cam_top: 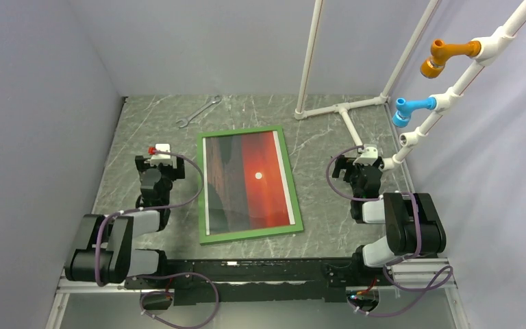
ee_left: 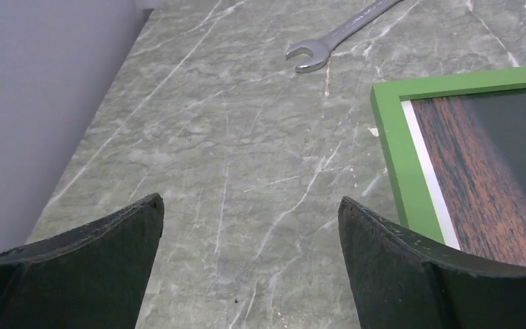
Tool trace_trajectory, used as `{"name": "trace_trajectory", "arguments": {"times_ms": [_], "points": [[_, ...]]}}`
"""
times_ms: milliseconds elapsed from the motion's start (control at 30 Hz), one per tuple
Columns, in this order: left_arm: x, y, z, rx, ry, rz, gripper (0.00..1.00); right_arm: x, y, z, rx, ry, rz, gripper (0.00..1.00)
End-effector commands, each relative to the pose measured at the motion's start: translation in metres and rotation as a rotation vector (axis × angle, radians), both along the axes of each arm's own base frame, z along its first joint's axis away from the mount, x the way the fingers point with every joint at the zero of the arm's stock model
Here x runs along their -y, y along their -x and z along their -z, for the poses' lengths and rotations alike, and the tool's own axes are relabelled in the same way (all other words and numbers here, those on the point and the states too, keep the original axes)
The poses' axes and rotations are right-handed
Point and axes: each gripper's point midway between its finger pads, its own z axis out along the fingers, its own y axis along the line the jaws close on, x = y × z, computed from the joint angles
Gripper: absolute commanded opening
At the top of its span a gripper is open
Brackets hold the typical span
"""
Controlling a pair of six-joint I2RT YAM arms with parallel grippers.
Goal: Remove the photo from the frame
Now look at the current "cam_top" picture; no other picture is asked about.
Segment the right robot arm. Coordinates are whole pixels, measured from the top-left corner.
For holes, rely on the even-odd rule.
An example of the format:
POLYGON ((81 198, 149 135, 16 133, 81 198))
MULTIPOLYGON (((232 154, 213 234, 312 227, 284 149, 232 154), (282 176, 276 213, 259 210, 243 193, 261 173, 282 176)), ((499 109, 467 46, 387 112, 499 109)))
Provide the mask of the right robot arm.
POLYGON ((350 275, 358 284, 369 283, 377 267, 392 266, 421 255, 443 252, 447 238, 431 195, 380 193, 381 158, 369 160, 333 157, 326 169, 327 182, 336 194, 350 201, 356 223, 382 224, 384 236, 357 248, 350 275))

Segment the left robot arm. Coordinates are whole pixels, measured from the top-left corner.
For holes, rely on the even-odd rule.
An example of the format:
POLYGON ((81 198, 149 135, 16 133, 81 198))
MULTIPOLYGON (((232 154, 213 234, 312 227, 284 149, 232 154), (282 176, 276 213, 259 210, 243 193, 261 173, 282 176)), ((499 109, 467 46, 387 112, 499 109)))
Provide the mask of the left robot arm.
POLYGON ((133 239, 166 228, 174 208, 173 185, 186 177, 185 161, 184 157, 165 151, 136 156, 140 192, 134 208, 82 217, 64 264, 66 278, 104 287, 142 275, 149 286, 164 286, 170 276, 169 268, 163 264, 165 253, 135 249, 133 239))

